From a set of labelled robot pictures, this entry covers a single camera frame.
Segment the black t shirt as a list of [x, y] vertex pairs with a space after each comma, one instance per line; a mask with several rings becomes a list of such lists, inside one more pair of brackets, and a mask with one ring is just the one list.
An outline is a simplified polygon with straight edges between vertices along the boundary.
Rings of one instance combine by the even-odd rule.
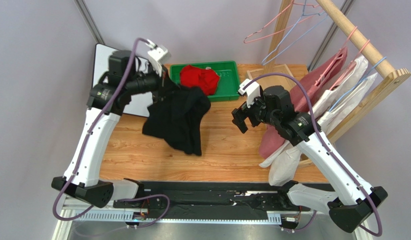
[[211, 102], [198, 86], [180, 86], [164, 100], [150, 105], [142, 134], [165, 140], [187, 155], [202, 155], [200, 125]]

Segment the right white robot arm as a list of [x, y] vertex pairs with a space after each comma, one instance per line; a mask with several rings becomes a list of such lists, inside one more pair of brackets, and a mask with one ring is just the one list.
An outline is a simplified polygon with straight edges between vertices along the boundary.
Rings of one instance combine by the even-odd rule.
[[232, 111], [232, 122], [242, 133], [248, 130], [246, 119], [253, 127], [261, 123], [274, 127], [312, 160], [333, 188], [324, 191], [291, 180], [282, 190], [293, 205], [328, 214], [340, 229], [352, 233], [388, 197], [383, 187], [373, 187], [346, 163], [324, 132], [315, 132], [314, 118], [307, 112], [295, 111], [289, 92], [282, 86], [263, 90], [254, 82], [241, 86], [238, 94], [247, 96], [247, 100]]

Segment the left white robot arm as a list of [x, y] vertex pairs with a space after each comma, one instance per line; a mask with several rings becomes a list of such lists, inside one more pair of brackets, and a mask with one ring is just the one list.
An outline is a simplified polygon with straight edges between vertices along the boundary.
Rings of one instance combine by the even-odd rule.
[[164, 67], [169, 51], [157, 47], [147, 54], [146, 73], [137, 69], [133, 51], [117, 50], [109, 56], [108, 70], [89, 93], [84, 133], [63, 176], [53, 178], [53, 189], [98, 208], [136, 197], [140, 182], [100, 180], [99, 173], [111, 134], [132, 96], [150, 92], [162, 101], [166, 91], [178, 89]]

